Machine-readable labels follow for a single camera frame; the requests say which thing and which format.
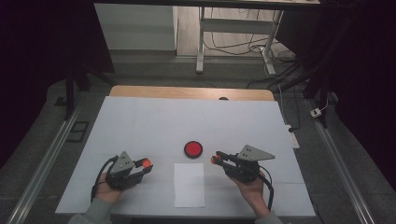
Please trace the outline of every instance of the aluminum rail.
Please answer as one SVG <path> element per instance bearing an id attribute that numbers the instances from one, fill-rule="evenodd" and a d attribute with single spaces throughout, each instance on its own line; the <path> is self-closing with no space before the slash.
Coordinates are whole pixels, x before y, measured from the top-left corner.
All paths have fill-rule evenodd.
<path id="1" fill-rule="evenodd" d="M 44 155 L 37 169 L 35 170 L 35 173 L 30 179 L 29 184 L 27 185 L 25 191 L 20 197 L 20 200 L 15 206 L 14 211 L 8 218 L 7 224 L 23 223 L 26 219 L 30 209 L 33 206 L 33 203 L 35 202 L 35 198 L 37 197 L 38 193 L 44 185 L 44 182 L 47 179 L 53 163 L 58 157 L 59 151 L 64 145 L 64 141 L 66 140 L 67 135 L 73 127 L 73 123 L 76 120 L 79 111 L 81 110 L 81 105 L 85 101 L 87 94 L 88 93 L 85 92 L 80 92 L 78 94 L 76 100 L 77 106 L 74 112 L 70 115 L 68 120 L 65 120 L 63 122 L 60 130 L 56 133 L 55 138 L 52 140 L 46 154 Z"/>
<path id="2" fill-rule="evenodd" d="M 309 111 L 313 110 L 314 108 L 309 104 L 308 100 L 305 100 L 305 104 Z M 318 133 L 332 159 L 332 162 L 337 170 L 337 173 L 340 176 L 341 181 L 343 182 L 344 188 L 346 192 L 349 194 L 350 200 L 355 207 L 356 213 L 361 220 L 362 224 L 375 224 L 375 220 L 370 212 L 370 209 L 364 201 L 363 197 L 361 196 L 361 191 L 359 190 L 358 186 L 355 184 L 355 181 L 352 178 L 352 175 L 347 169 L 344 160 L 335 145 L 334 141 L 332 140 L 332 136 L 330 135 L 329 131 L 321 125 L 318 119 L 314 120 L 315 125 L 318 129 Z"/>

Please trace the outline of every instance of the person's left hand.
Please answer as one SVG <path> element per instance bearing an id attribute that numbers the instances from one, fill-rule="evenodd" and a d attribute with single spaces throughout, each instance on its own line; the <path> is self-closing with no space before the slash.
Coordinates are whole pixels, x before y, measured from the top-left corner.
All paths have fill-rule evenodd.
<path id="1" fill-rule="evenodd" d="M 95 198 L 101 199 L 108 203 L 116 203 L 123 191 L 112 189 L 106 182 L 106 173 L 102 174 L 99 178 Z"/>

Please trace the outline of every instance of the red button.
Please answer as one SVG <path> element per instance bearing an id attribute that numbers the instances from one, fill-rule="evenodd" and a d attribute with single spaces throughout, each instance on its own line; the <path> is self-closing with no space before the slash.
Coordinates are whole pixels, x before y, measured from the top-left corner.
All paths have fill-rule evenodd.
<path id="1" fill-rule="evenodd" d="M 191 159 L 197 159 L 203 151 L 202 145 L 196 141 L 190 141 L 184 146 L 184 153 Z"/>

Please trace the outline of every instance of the sheet of paper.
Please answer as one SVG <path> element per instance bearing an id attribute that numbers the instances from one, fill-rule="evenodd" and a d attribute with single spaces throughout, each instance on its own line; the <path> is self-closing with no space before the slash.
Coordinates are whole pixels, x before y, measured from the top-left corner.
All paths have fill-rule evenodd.
<path id="1" fill-rule="evenodd" d="M 205 207 L 203 163 L 175 163 L 175 207 Z"/>

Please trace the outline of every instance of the white tabletop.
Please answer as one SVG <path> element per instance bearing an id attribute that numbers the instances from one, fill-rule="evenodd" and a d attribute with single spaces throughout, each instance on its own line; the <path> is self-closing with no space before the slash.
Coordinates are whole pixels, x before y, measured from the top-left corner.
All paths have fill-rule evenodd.
<path id="1" fill-rule="evenodd" d="M 184 155 L 189 141 L 204 152 Z M 273 211 L 279 216 L 314 216 L 277 102 L 107 97 L 56 213 L 84 213 L 103 164 L 126 151 L 132 160 L 149 158 L 151 173 L 121 195 L 112 213 L 147 217 L 254 217 L 236 185 L 213 165 L 216 151 L 238 153 L 244 145 L 276 158 L 260 161 L 273 178 Z M 204 167 L 205 206 L 175 207 L 175 164 Z M 266 200 L 268 189 L 264 190 Z"/>

